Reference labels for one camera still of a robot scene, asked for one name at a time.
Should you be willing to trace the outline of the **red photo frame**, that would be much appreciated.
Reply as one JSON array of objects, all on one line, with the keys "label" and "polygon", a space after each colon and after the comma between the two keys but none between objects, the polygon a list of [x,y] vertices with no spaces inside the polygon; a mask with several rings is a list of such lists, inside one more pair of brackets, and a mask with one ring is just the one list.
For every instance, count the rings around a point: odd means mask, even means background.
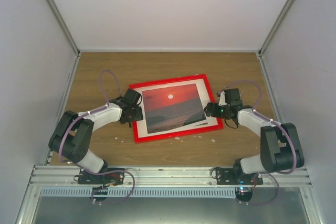
[{"label": "red photo frame", "polygon": [[131,84],[142,95],[143,119],[133,122],[135,143],[145,143],[223,129],[221,119],[207,115],[215,101],[205,74]]}]

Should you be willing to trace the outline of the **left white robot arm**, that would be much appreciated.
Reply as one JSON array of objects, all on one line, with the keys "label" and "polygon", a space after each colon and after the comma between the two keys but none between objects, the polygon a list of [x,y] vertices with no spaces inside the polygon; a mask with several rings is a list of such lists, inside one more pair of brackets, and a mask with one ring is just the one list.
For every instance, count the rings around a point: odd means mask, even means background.
[{"label": "left white robot arm", "polygon": [[106,104],[90,111],[66,111],[58,122],[48,147],[59,154],[60,161],[72,162],[90,174],[96,184],[108,179],[107,162],[94,154],[90,141],[95,130],[119,122],[131,126],[143,120],[142,95],[128,89],[124,96],[108,100]]}]

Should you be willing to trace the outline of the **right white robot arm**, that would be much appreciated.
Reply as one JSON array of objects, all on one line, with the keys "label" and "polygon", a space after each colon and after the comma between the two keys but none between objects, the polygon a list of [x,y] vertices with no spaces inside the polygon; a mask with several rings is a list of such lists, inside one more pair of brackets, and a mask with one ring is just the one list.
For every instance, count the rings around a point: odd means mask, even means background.
[{"label": "right white robot arm", "polygon": [[209,102],[206,116],[232,120],[260,137],[260,154],[235,161],[233,180],[240,185],[259,173],[291,174],[305,164],[296,126],[270,119],[250,105],[244,105],[238,89],[226,89],[217,95],[218,103]]}]

